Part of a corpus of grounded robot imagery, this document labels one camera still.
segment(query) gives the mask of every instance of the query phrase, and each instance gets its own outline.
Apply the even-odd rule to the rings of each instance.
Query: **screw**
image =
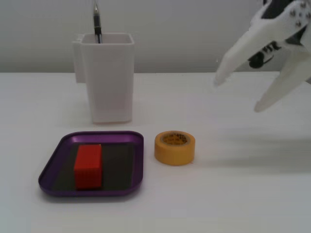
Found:
[[[301,22],[300,22],[300,21],[297,21],[297,22],[296,22],[296,26],[297,26],[297,27],[301,27]]]
[[[295,10],[291,10],[290,15],[291,15],[291,17],[295,17],[296,16],[296,11]]]
[[[306,8],[306,6],[307,6],[307,4],[306,4],[305,1],[303,1],[303,2],[300,4],[300,7],[301,7],[301,8]]]

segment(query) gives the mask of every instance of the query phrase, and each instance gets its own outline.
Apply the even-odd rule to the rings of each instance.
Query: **tape roll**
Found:
[[[195,138],[185,132],[166,131],[155,137],[155,158],[168,165],[185,165],[194,159]]]

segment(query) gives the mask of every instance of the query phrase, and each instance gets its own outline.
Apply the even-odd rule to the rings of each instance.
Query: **purple magnetic tray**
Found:
[[[75,190],[73,167],[81,144],[101,144],[103,185]],[[39,176],[40,188],[59,197],[123,196],[139,188],[143,177],[144,139],[137,132],[77,132],[64,136]]]

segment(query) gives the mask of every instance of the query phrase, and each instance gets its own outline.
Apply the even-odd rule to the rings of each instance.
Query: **white cup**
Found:
[[[73,42],[76,81],[86,83],[94,123],[130,121],[134,41],[127,33],[104,33],[102,40],[84,34]]]

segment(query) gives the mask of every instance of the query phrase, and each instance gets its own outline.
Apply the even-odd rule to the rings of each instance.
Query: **black pen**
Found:
[[[94,1],[94,31],[95,31],[95,40],[98,44],[102,43],[102,27],[101,27],[101,18],[99,15],[99,10],[97,6],[97,2]]]

